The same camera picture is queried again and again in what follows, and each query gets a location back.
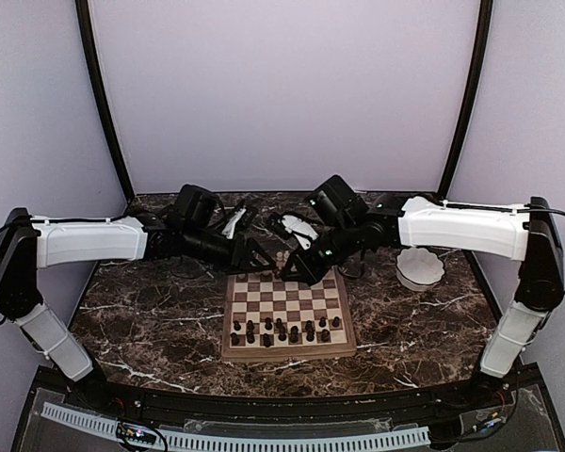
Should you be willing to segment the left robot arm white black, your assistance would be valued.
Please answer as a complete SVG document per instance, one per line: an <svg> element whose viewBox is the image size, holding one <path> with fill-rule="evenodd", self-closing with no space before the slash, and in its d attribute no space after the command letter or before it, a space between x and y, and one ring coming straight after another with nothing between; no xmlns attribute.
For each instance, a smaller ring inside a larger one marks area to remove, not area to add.
<svg viewBox="0 0 565 452"><path fill-rule="evenodd" d="M223 234L192 219L141 213L118 218L33 217L13 209L0 228L0 325L15 323L95 411L114 402L89 353L44 300L41 268L90 261L156 261L190 257L225 274L259 273L274 260L259 243L232 231Z"/></svg>

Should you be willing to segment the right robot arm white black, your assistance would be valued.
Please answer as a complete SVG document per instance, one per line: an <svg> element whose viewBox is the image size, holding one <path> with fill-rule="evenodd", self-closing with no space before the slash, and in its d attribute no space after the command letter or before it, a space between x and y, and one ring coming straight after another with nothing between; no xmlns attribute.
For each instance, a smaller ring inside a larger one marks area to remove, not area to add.
<svg viewBox="0 0 565 452"><path fill-rule="evenodd" d="M562 245L545 199L507 206L435 201L424 196L381 195L367 206L360 197L337 207L318 193L309 200L329 230L290 254L284 281L314 285L356 252L382 247L438 247L506 257L521 264L508 309L478 360L478 374L461 389L472 409L498 392L526 343L565 296Z"/></svg>

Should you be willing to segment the dark tall piece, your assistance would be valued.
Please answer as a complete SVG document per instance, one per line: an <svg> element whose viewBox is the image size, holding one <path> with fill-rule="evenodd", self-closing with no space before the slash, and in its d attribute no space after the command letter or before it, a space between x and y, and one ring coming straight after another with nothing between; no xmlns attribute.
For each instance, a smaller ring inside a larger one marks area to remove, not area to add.
<svg viewBox="0 0 565 452"><path fill-rule="evenodd" d="M315 339L315 330L310 327L306 329L306 340L308 342L313 342Z"/></svg>
<svg viewBox="0 0 565 452"><path fill-rule="evenodd" d="M271 342L271 339L270 339L270 335L267 334L267 333L264 333L264 334L262 335L262 342L263 342L263 346L264 346L264 347L271 347L271 346L272 346L272 342Z"/></svg>
<svg viewBox="0 0 565 452"><path fill-rule="evenodd" d="M295 344L299 341L299 327L293 326L289 333L289 342Z"/></svg>

